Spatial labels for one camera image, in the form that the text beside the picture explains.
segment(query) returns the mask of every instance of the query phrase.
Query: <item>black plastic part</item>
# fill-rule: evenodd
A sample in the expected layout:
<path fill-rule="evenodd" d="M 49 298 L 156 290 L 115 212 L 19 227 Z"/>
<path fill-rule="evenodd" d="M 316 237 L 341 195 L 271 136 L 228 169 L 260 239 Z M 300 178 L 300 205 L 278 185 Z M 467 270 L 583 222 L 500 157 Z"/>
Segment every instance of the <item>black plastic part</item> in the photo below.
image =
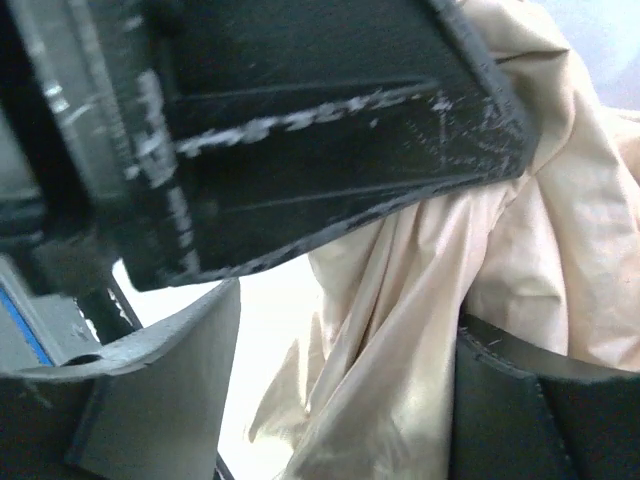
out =
<path fill-rule="evenodd" d="M 452 480 L 640 478 L 640 375 L 463 315 L 455 378 Z"/>
<path fill-rule="evenodd" d="M 76 298 L 78 308 L 95 327 L 102 345 L 120 340 L 142 328 L 113 275 L 105 275 L 105 280 L 90 293 Z"/>
<path fill-rule="evenodd" d="M 0 245 L 31 246 L 43 238 L 47 207 L 40 197 L 0 201 Z M 25 244 L 20 239 L 32 239 Z"/>
<path fill-rule="evenodd" d="M 186 28 L 182 0 L 145 0 L 143 12 L 151 27 L 163 36 L 173 37 Z"/>
<path fill-rule="evenodd" d="M 28 212 L 24 206 L 15 212 L 13 222 L 22 227 L 15 234 L 73 234 L 86 225 L 91 206 L 7 2 L 0 2 L 0 31 L 0 104 L 44 196 Z"/>
<path fill-rule="evenodd" d="M 237 281 L 82 365 L 0 373 L 0 477 L 211 480 Z"/>
<path fill-rule="evenodd" d="M 113 161 L 131 198 L 131 204 L 114 207 L 101 219 L 102 229 L 115 239 L 130 276 L 145 279 L 136 287 L 167 286 L 173 276 L 199 271 L 199 265 L 190 240 L 190 206 L 175 176 L 175 152 L 153 71 L 156 45 L 149 24 L 155 22 L 143 21 L 149 10 L 142 0 L 82 0 L 71 8 L 101 89 L 106 128 L 119 147 Z"/>
<path fill-rule="evenodd" d="M 155 62 L 200 273 L 172 284 L 266 270 L 533 155 L 523 106 L 453 2 L 181 4 L 187 28 L 158 33 Z M 121 246 L 137 288 L 162 286 Z"/>
<path fill-rule="evenodd" d="M 227 467 L 227 464 L 224 462 L 224 460 L 222 460 L 221 457 L 218 457 L 218 462 L 216 463 L 216 473 L 213 476 L 213 480 L 234 480 L 229 467 Z"/>

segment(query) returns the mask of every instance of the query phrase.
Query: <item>crumpled fabric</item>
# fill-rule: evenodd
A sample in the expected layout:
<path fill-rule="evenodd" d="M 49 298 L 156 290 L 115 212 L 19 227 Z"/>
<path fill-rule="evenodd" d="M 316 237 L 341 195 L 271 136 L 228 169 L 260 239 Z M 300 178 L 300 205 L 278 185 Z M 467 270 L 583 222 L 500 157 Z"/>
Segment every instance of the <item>crumpled fabric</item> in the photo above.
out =
<path fill-rule="evenodd" d="M 460 4 L 537 121 L 535 158 L 309 255 L 322 308 L 248 429 L 291 449 L 283 479 L 446 479 L 465 300 L 539 347 L 640 370 L 640 116 L 600 104 L 538 5 Z"/>

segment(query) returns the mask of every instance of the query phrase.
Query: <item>blue plastic strip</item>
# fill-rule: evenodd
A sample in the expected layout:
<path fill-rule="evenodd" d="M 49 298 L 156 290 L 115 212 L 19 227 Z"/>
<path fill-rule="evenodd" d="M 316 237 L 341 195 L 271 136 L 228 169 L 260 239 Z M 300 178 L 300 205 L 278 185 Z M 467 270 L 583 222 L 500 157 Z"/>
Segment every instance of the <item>blue plastic strip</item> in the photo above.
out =
<path fill-rule="evenodd" d="M 9 295 L 7 295 L 7 293 L 2 288 L 0 288 L 0 303 L 2 303 L 7 312 L 9 312 L 9 315 L 11 315 L 11 318 L 22 332 L 25 341 L 35 352 L 40 363 L 42 365 L 52 367 L 53 361 L 51 360 L 51 358 L 49 358 L 49 355 L 47 355 L 47 352 L 45 352 L 42 344 L 33 333 L 31 326 L 26 322 L 22 314 L 20 314 L 16 306 L 13 304 L 13 301 L 11 300 Z"/>

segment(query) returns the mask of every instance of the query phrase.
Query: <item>scratched plastic surface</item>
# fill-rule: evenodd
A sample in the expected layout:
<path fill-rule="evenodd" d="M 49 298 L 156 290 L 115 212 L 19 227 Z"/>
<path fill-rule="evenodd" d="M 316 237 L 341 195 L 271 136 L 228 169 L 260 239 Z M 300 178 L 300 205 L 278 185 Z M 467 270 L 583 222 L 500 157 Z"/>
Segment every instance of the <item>scratched plastic surface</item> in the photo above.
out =
<path fill-rule="evenodd" d="M 451 2 L 183 4 L 159 72 L 196 281 L 266 270 L 531 158 L 523 106 Z"/>
<path fill-rule="evenodd" d="M 275 267 L 420 199 L 516 177 L 535 149 L 451 0 L 176 0 L 160 22 L 145 5 L 162 2 L 52 2 L 55 25 L 35 0 L 10 5 L 83 60 L 30 50 L 143 291 Z"/>

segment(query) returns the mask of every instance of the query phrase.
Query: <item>beige fabric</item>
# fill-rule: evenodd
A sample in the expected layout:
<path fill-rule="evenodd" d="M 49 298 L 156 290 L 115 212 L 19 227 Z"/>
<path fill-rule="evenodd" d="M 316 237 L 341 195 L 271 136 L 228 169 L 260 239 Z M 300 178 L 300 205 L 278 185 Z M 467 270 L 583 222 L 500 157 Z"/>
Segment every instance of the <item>beige fabric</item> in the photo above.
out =
<path fill-rule="evenodd" d="M 291 446 L 285 479 L 446 478 L 465 297 L 538 346 L 640 369 L 636 115 L 598 103 L 540 7 L 461 3 L 537 119 L 535 159 L 518 180 L 424 201 L 310 255 L 323 308 L 249 429 L 256 445 Z"/>

